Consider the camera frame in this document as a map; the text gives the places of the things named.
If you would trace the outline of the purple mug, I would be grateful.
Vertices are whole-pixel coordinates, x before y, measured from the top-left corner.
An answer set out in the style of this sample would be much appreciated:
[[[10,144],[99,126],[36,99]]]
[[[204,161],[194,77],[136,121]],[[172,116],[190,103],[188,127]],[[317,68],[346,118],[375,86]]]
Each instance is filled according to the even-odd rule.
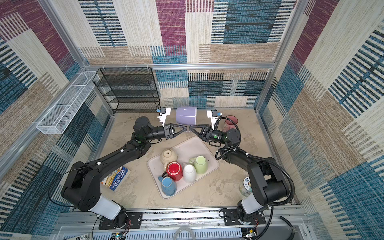
[[[194,126],[197,122],[196,107],[178,107],[176,110],[176,122],[180,125]]]

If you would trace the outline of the pink patterned mug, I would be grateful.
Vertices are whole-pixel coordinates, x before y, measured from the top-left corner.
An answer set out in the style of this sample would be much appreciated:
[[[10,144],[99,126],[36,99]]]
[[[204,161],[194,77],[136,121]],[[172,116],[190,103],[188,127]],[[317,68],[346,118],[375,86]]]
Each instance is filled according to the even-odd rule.
[[[232,115],[226,116],[227,119],[225,119],[225,124],[223,127],[223,131],[226,132],[230,129],[236,129],[236,126],[238,124],[238,118]]]

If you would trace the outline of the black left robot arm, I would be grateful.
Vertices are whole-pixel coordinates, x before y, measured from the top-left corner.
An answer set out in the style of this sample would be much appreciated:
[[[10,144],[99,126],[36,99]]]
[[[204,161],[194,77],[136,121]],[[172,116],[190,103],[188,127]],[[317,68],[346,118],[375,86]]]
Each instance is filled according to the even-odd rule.
[[[123,165],[144,156],[152,140],[173,139],[187,126],[166,124],[155,127],[147,117],[139,117],[133,127],[132,138],[120,149],[88,163],[76,162],[71,167],[61,196],[82,212],[92,212],[119,226],[127,221],[126,210],[101,194],[101,181]]]

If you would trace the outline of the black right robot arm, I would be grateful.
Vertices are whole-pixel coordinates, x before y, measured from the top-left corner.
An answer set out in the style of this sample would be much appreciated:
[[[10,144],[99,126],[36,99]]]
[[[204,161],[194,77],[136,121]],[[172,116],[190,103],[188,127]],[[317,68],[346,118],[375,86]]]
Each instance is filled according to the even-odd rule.
[[[239,130],[223,132],[208,124],[190,126],[189,129],[204,142],[224,145],[217,150],[216,159],[223,159],[248,172],[252,193],[238,203],[240,222],[251,222],[265,209],[286,205],[293,200],[295,185],[287,171],[272,157],[257,157],[239,148],[242,139]]]

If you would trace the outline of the beige speckled mug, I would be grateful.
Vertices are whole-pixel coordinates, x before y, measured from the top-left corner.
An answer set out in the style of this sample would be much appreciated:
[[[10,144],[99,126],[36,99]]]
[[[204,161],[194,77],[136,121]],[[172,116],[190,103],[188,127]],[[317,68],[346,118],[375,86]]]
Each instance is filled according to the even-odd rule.
[[[178,155],[173,149],[166,149],[161,154],[161,162],[163,164],[163,171],[167,171],[167,167],[170,163],[176,162],[178,160]]]

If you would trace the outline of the light green mug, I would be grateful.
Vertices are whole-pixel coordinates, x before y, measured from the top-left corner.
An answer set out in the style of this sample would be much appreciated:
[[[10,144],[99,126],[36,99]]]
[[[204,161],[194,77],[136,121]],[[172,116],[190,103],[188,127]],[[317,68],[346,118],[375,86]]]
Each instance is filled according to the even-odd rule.
[[[197,174],[203,175],[208,170],[208,161],[204,156],[198,156],[195,158],[191,158],[189,163],[194,166]]]

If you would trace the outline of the white mug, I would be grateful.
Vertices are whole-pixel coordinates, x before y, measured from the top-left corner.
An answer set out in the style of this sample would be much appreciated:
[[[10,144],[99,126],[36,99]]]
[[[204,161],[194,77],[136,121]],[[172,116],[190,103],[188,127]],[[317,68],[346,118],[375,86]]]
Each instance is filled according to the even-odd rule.
[[[183,178],[187,183],[193,183],[197,179],[197,172],[193,165],[184,164],[183,168]]]

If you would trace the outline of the red mug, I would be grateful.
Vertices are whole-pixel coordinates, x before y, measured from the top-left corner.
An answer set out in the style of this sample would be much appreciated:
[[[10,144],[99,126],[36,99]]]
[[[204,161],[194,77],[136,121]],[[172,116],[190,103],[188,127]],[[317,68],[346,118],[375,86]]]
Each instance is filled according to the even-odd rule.
[[[168,164],[166,171],[162,174],[162,177],[170,177],[175,182],[183,178],[182,165],[178,162],[171,162]]]

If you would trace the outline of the blue mug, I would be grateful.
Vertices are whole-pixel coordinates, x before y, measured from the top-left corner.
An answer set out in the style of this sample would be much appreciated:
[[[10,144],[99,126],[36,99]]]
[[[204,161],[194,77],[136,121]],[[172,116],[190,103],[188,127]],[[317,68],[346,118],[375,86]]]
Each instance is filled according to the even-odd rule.
[[[158,177],[158,180],[161,182],[162,192],[166,196],[173,196],[177,191],[176,182],[170,177]]]

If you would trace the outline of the white plastic tray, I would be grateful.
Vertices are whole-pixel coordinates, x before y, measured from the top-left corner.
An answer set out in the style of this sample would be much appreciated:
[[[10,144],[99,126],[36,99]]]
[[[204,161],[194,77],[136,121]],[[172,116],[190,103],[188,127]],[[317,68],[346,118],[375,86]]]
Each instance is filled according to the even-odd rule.
[[[197,179],[194,182],[188,183],[184,179],[176,182],[176,195],[219,168],[218,160],[215,159],[215,156],[210,152],[209,148],[198,137],[193,137],[187,141],[184,141],[172,147],[171,149],[175,151],[178,156],[178,163],[182,165],[187,164],[190,159],[198,156],[205,157],[208,163],[208,170],[204,174],[197,174]],[[163,199],[169,199],[170,197],[162,191],[162,184],[158,180],[158,177],[160,177],[164,173],[164,165],[161,161],[161,155],[157,155],[149,159],[147,162],[147,166],[155,181],[155,185],[158,189],[160,196]]]

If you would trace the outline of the blue book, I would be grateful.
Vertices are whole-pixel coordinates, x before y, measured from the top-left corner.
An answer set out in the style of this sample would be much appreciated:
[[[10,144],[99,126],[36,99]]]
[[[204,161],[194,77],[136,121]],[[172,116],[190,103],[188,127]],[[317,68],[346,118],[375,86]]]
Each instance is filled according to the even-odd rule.
[[[108,174],[101,184],[106,188],[116,191],[119,185],[130,175],[131,171],[125,167],[120,167]]]

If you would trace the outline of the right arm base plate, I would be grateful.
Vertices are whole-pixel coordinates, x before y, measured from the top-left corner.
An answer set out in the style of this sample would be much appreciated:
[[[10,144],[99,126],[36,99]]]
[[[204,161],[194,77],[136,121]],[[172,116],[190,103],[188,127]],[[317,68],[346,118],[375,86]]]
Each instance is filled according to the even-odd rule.
[[[264,225],[267,222],[263,213],[247,214],[240,209],[222,208],[219,210],[219,216],[224,219],[226,226]]]

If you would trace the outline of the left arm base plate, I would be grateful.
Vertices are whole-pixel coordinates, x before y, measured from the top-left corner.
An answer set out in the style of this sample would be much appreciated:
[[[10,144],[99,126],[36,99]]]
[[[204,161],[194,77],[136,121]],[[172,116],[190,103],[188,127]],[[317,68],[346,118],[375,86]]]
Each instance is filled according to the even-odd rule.
[[[99,230],[128,230],[139,229],[142,224],[143,212],[120,213],[114,220],[101,218]]]

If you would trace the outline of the aluminium front rail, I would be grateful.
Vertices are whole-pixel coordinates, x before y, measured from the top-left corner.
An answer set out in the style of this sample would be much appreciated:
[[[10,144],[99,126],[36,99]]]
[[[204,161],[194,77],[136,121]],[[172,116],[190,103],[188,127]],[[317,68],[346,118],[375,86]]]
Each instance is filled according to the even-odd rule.
[[[301,206],[280,206],[274,213],[265,210],[250,225],[235,219],[234,207],[129,209],[131,226],[106,228],[104,221],[85,212],[59,216],[51,240],[80,240],[88,234],[91,240],[243,240],[260,235],[266,223],[270,226],[263,240],[315,240],[315,231]]]

